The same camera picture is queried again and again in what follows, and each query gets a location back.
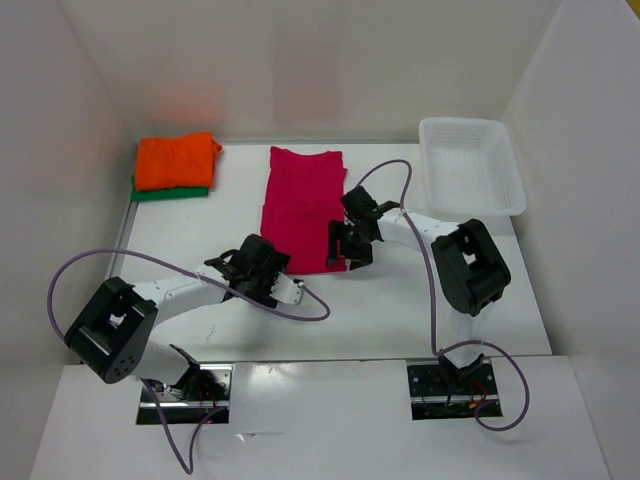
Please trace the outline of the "pink t-shirt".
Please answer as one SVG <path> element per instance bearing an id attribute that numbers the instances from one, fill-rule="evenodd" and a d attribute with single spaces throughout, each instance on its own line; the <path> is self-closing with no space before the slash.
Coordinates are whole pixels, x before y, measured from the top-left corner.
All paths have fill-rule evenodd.
<path id="1" fill-rule="evenodd" d="M 338 273 L 343 260 L 327 263 L 329 222 L 344 221 L 340 198 L 348 170 L 343 153 L 303 155 L 273 146 L 260 234 L 290 257 L 291 275 Z"/>

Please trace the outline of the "green t-shirt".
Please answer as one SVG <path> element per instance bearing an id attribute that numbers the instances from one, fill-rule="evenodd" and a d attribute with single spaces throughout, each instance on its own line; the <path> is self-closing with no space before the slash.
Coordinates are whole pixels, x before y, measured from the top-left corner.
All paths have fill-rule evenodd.
<path id="1" fill-rule="evenodd" d="M 134 175 L 130 177 L 130 182 L 132 187 L 130 201 L 137 203 L 204 198 L 209 194 L 208 188 L 201 187 L 176 187 L 171 189 L 140 191 L 136 188 Z"/>

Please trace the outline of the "orange t-shirt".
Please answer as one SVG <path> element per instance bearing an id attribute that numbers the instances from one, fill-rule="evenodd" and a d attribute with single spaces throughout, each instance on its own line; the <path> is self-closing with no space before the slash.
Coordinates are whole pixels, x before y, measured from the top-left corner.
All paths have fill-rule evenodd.
<path id="1" fill-rule="evenodd" d="M 211 188 L 223 146 L 211 132 L 139 141 L 134 172 L 138 191 Z"/>

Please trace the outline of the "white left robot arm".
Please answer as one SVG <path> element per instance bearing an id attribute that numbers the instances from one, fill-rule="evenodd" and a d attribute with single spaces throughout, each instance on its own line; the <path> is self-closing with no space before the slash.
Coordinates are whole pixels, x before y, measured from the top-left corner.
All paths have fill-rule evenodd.
<path id="1" fill-rule="evenodd" d="M 257 234 L 194 271 L 146 283 L 104 281 L 64 335 L 66 346 L 106 384 L 128 376 L 162 383 L 176 399 L 192 397 L 201 365 L 183 348 L 151 338 L 159 325 L 189 311 L 245 296 L 265 308 L 296 304 L 286 274 L 291 258 Z"/>

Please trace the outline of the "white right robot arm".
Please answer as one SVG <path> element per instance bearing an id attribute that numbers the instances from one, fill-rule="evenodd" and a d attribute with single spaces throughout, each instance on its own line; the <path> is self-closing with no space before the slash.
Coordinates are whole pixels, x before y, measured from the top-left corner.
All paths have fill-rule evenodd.
<path id="1" fill-rule="evenodd" d="M 426 257 L 430 293 L 439 288 L 450 305 L 454 344 L 438 356 L 438 380 L 450 393 L 462 392 L 479 370 L 481 342 L 493 305 L 511 282 L 511 272 L 481 221 L 438 220 L 394 201 L 377 203 L 358 186 L 341 199 L 346 220 L 329 222 L 327 263 L 350 270 L 373 263 L 373 243 L 391 242 Z"/>

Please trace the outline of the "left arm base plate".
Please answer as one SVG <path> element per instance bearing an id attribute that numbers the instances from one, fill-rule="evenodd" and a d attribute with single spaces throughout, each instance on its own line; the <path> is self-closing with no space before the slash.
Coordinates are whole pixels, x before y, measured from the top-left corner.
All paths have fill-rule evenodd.
<path id="1" fill-rule="evenodd" d="M 137 425 L 160 425 L 159 410 L 168 425 L 196 426 L 227 424 L 230 416 L 231 364 L 203 364 L 198 382 L 186 394 L 157 381 L 150 381 L 152 393 L 141 389 L 137 410 Z"/>

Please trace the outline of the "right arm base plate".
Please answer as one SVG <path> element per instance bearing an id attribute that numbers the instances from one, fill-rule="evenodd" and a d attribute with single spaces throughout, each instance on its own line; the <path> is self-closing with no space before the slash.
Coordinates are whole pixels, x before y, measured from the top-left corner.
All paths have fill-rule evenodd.
<path id="1" fill-rule="evenodd" d="M 489 360 L 477 360 L 457 374 L 444 360 L 431 359 L 406 366 L 411 415 L 414 421 L 502 417 L 494 370 Z"/>

